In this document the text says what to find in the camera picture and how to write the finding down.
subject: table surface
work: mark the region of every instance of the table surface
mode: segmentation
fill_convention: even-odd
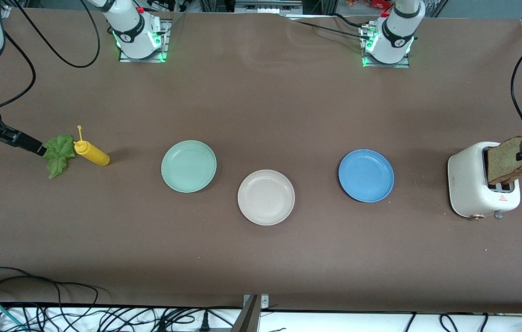
[[[65,58],[91,59],[85,12],[29,12]],[[187,13],[166,63],[118,63],[95,19],[101,55],[87,69],[58,60],[18,12],[5,21],[38,73],[1,109],[6,123],[43,141],[82,125],[112,162],[77,157],[50,180],[46,160],[0,143],[0,265],[102,286],[101,303],[238,305],[262,292],[280,308],[522,311],[522,202],[500,221],[463,219],[446,180],[452,154],[522,135],[509,93],[517,20],[425,19],[410,69],[394,70],[362,67],[352,37],[271,14]],[[0,102],[29,78],[8,45]],[[522,66],[516,89],[522,106]],[[160,162],[187,139],[214,150],[218,171],[181,194]],[[357,202],[337,181],[362,148],[394,168],[381,202]],[[237,204],[242,180],[265,168],[296,191],[292,214],[270,227]],[[6,298],[56,300],[48,286],[5,287]],[[90,300],[74,293],[65,301]]]

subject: yellow mustard bottle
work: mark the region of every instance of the yellow mustard bottle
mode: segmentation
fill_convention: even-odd
[[[98,149],[98,147],[92,145],[87,141],[82,140],[81,126],[77,126],[78,128],[78,136],[80,137],[80,141],[75,142],[75,151],[81,156],[91,160],[95,164],[99,166],[107,166],[109,164],[109,156],[106,155],[103,151]]]

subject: plate rim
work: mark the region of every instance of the plate rim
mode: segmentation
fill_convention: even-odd
[[[199,189],[196,189],[196,190],[193,190],[193,191],[184,191],[184,190],[179,190],[177,189],[176,187],[173,187],[172,185],[169,184],[169,181],[167,181],[167,179],[164,178],[164,171],[163,171],[163,164],[164,164],[164,159],[167,157],[167,155],[169,154],[169,152],[174,148],[176,147],[177,145],[179,144],[184,144],[184,143],[189,143],[189,142],[192,142],[192,143],[197,143],[197,144],[200,144],[200,145],[203,145],[206,149],[208,149],[208,151],[210,151],[210,153],[212,154],[212,157],[214,157],[214,172],[212,173],[212,176],[210,178],[210,180],[204,184],[202,187],[200,187]],[[218,161],[216,159],[216,153],[214,153],[214,150],[212,150],[210,148],[209,145],[207,145],[206,143],[203,143],[202,141],[197,141],[195,139],[187,139],[185,141],[180,141],[180,142],[177,142],[175,143],[172,147],[170,147],[166,153],[164,154],[164,156],[162,157],[162,160],[160,161],[160,176],[162,176],[162,179],[164,180],[164,183],[166,183],[166,185],[173,189],[174,191],[177,191],[178,193],[183,193],[183,194],[190,194],[190,193],[195,193],[197,191],[200,191],[202,190],[203,188],[207,187],[207,185],[209,185],[212,180],[214,179],[214,177],[216,176],[216,172],[218,170]]]
[[[255,179],[258,177],[258,173],[262,173],[262,172],[269,172],[269,173],[273,173],[273,174],[277,174],[277,177],[278,178],[282,178],[286,181],[286,185],[292,190],[292,206],[289,208],[287,214],[281,219],[281,220],[278,220],[278,221],[275,221],[273,223],[268,223],[268,224],[265,224],[265,223],[258,223],[254,220],[251,220],[245,213],[244,211],[242,210],[242,205],[243,205],[243,201],[244,198],[241,197],[242,194],[243,194],[243,190],[244,190],[244,185],[245,183],[250,183],[252,182],[252,179]],[[238,209],[240,210],[240,213],[242,213],[242,215],[250,222],[254,223],[255,225],[262,225],[262,226],[266,226],[266,225],[277,225],[278,223],[281,223],[282,221],[286,220],[290,214],[292,214],[292,211],[294,210],[294,206],[296,206],[296,190],[294,189],[294,186],[292,184],[292,182],[290,181],[290,179],[288,179],[283,173],[281,172],[278,172],[276,170],[270,170],[268,168],[266,169],[263,169],[263,170],[257,170],[255,172],[252,172],[251,174],[248,174],[248,176],[246,176],[244,178],[244,180],[240,183],[240,186],[238,187],[238,193],[237,193],[237,201],[238,201]]]
[[[347,191],[347,188],[345,188],[345,185],[343,185],[343,182],[341,181],[341,168],[343,166],[343,162],[345,162],[345,159],[347,159],[349,156],[351,156],[354,153],[360,153],[362,151],[369,151],[370,153],[374,153],[374,154],[380,156],[383,160],[385,160],[385,162],[387,163],[387,166],[389,166],[389,168],[387,168],[387,169],[389,170],[389,173],[391,174],[391,179],[392,179],[391,185],[390,185],[390,189],[379,200],[360,200],[357,197],[355,197],[354,195],[352,195],[351,193],[349,193],[349,191]],[[395,183],[395,180],[396,180],[395,175],[394,175],[394,169],[393,169],[392,164],[390,163],[390,161],[387,160],[387,158],[384,157],[384,155],[382,155],[381,153],[379,153],[377,151],[374,151],[372,149],[356,149],[356,150],[353,150],[353,151],[347,153],[343,157],[343,159],[340,161],[339,172],[338,173],[339,173],[339,183],[340,183],[340,186],[343,188],[343,191],[345,191],[345,193],[347,193],[347,195],[349,195],[349,197],[353,198],[354,200],[356,200],[358,202],[379,202],[379,201],[383,200],[384,198],[386,198],[392,192],[392,189],[394,188],[394,183]]]

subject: green lettuce leaf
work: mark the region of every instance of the green lettuce leaf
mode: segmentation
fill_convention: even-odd
[[[62,174],[62,171],[68,166],[67,159],[75,157],[75,149],[72,135],[59,135],[50,139],[46,144],[46,153],[44,158],[48,159],[49,178],[55,178]]]

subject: cable connector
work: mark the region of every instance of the cable connector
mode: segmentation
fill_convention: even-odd
[[[210,324],[208,323],[208,311],[204,311],[204,320],[201,322],[201,327],[199,328],[199,332],[208,332],[211,330]]]

